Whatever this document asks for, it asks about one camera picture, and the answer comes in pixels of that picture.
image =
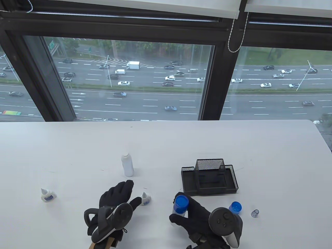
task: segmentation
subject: bottle cap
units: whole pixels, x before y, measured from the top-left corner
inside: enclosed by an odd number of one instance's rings
[[[187,211],[187,208],[189,206],[189,200],[184,195],[179,195],[175,198],[174,201],[174,210],[176,213],[185,213]]]

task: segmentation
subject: tree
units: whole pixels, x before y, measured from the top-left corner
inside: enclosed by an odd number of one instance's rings
[[[71,39],[65,39],[63,43],[66,51],[71,55],[74,55],[77,52],[76,49],[80,46],[78,41]]]

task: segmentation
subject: mesh pen holder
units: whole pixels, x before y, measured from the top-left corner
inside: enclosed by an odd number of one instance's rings
[[[232,194],[238,185],[232,165],[223,159],[198,159],[195,167],[181,170],[184,193],[195,195]]]

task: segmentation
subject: black glove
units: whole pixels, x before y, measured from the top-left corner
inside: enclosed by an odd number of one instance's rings
[[[120,182],[115,187],[110,188],[106,191],[99,200],[99,207],[104,206],[111,206],[117,207],[118,205],[128,202],[131,196],[132,188],[134,187],[134,182],[132,180],[127,180],[126,182]],[[142,203],[141,197],[136,197],[133,199],[129,204],[132,206],[133,211]],[[93,231],[98,226],[98,215],[95,215],[91,219],[91,224],[88,227],[88,235],[92,235]],[[116,230],[109,235],[109,237],[114,238],[114,244],[118,241],[122,240],[124,231],[127,232],[125,229],[123,230]],[[104,239],[103,241],[97,243],[94,249],[104,249],[106,246],[108,238]]]
[[[227,245],[223,237],[218,236],[212,232],[208,223],[210,212],[185,193],[179,192],[176,194],[175,198],[178,195],[184,195],[189,200],[188,218],[182,217],[177,214],[171,214],[169,216],[169,220],[172,223],[175,223],[186,229],[189,237],[195,236],[195,234],[197,233],[202,235],[209,242],[212,248],[230,249],[230,246]]]

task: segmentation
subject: black car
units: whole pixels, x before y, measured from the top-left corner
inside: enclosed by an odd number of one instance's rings
[[[263,67],[264,70],[274,70],[274,66],[270,65],[270,66],[265,66]]]
[[[72,59],[64,59],[62,62],[63,63],[73,63],[73,60]]]
[[[72,77],[72,78],[74,78],[76,76],[76,74],[72,73],[72,72],[69,72],[69,73],[64,73],[64,76],[65,77]]]
[[[119,78],[119,76],[117,74],[110,74],[107,76],[108,79],[110,79],[111,77],[111,80],[117,80]]]
[[[173,65],[173,66],[181,66],[181,65],[182,65],[182,61],[179,61],[179,60],[177,60],[177,61],[173,61],[173,62],[172,62],[172,65]]]
[[[174,76],[184,76],[184,75],[185,75],[185,73],[180,72],[180,71],[177,71],[177,72],[174,74]]]
[[[163,86],[174,86],[172,82],[164,82]]]
[[[21,92],[10,92],[9,95],[10,96],[15,96],[15,97],[20,97],[20,96],[23,96],[23,93],[21,93]]]
[[[303,101],[302,105],[304,105],[304,106],[314,106],[315,104],[312,101]]]
[[[310,68],[309,70],[307,70],[307,74],[317,74],[318,70],[316,68]]]
[[[174,66],[172,65],[167,65],[167,66],[164,66],[165,69],[174,69]]]

